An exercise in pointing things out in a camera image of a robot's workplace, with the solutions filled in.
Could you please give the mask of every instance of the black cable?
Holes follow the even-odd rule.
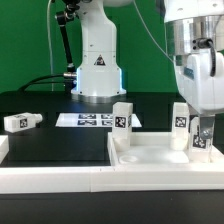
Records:
[[[207,39],[207,38],[198,39],[198,47],[200,49],[206,49],[206,48],[211,49],[212,69],[211,69],[210,76],[214,77],[216,73],[216,51],[215,51],[212,39]]]
[[[212,57],[212,69],[210,76],[214,77],[216,73],[216,52],[212,40],[208,40],[208,44],[211,49],[211,57]]]
[[[30,82],[30,83],[27,83],[26,85],[20,87],[20,88],[18,89],[18,91],[20,91],[20,92],[24,92],[25,89],[28,88],[28,87],[31,86],[31,85],[54,84],[54,83],[63,83],[63,84],[64,84],[64,83],[67,83],[67,82],[70,82],[70,81],[71,81],[71,80],[69,80],[69,81],[63,81],[63,82],[57,82],[57,81],[50,81],[50,82]]]
[[[21,86],[18,91],[24,91],[27,86],[29,86],[29,84],[31,83],[35,83],[37,81],[40,81],[40,80],[44,80],[44,79],[52,79],[52,78],[57,78],[57,77],[64,77],[63,74],[55,74],[55,75],[45,75],[45,76],[41,76],[39,78],[35,78],[33,80],[31,80],[30,82],[26,83],[25,85]]]

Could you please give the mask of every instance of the printed marker sheet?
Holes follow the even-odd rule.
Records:
[[[112,127],[112,114],[61,113],[56,127]],[[142,127],[136,114],[132,114],[132,127]]]

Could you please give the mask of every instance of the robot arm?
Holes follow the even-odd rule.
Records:
[[[66,20],[75,14],[82,26],[83,61],[77,68],[77,85],[72,98],[86,102],[110,102],[124,95],[121,69],[116,63],[116,27],[104,6],[119,7],[132,0],[63,0]]]
[[[169,55],[180,94],[196,111],[200,137],[213,136],[214,116],[224,112],[224,2],[165,0]]]

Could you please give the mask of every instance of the cable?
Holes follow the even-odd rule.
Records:
[[[50,69],[51,69],[51,74],[54,74],[54,60],[53,60],[53,52],[52,52],[51,23],[50,23],[51,3],[52,3],[52,0],[49,0],[47,5],[47,36],[48,36],[48,46],[49,46],[49,55],[50,55]]]
[[[55,83],[66,83],[66,81],[64,81],[64,82],[57,82],[57,81],[50,81],[50,82],[32,82],[32,83],[28,83],[28,84],[26,84],[26,85],[24,85],[23,87],[21,87],[21,88],[19,88],[18,89],[18,91],[20,91],[20,92],[24,92],[24,90],[27,88],[27,87],[29,87],[29,86],[31,86],[31,85],[39,85],[39,84],[55,84]]]
[[[155,40],[155,38],[153,37],[153,35],[152,35],[152,33],[149,31],[149,29],[148,29],[148,27],[147,27],[147,25],[146,25],[146,23],[145,23],[145,21],[144,21],[144,19],[143,19],[143,17],[142,17],[142,15],[141,15],[141,13],[140,13],[140,11],[139,11],[139,9],[138,9],[138,6],[137,6],[137,4],[136,4],[136,2],[135,2],[135,0],[133,1],[133,3],[134,3],[134,6],[135,6],[135,9],[136,9],[136,11],[137,11],[137,14],[138,14],[138,16],[139,16],[139,18],[140,18],[140,20],[141,20],[141,22],[142,22],[142,24],[143,24],[143,26],[145,27],[145,29],[146,29],[146,31],[147,31],[147,33],[149,34],[149,36],[150,36],[150,38],[152,39],[152,41],[154,42],[154,44],[159,48],[159,50],[173,63],[173,60],[167,55],[167,53],[160,47],[160,45],[157,43],[157,41]]]
[[[37,81],[40,80],[44,80],[44,79],[52,79],[52,78],[57,78],[57,77],[63,77],[63,74],[56,74],[56,75],[46,75],[46,76],[42,76],[36,79],[31,80],[30,82],[28,82],[27,84],[21,86],[18,91],[24,91],[30,84],[34,84]]]

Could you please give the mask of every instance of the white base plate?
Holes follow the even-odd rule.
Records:
[[[184,152],[173,160],[170,135],[132,133],[125,155],[109,133],[110,167],[1,168],[0,193],[224,189],[222,153],[213,147],[212,163],[191,163]]]

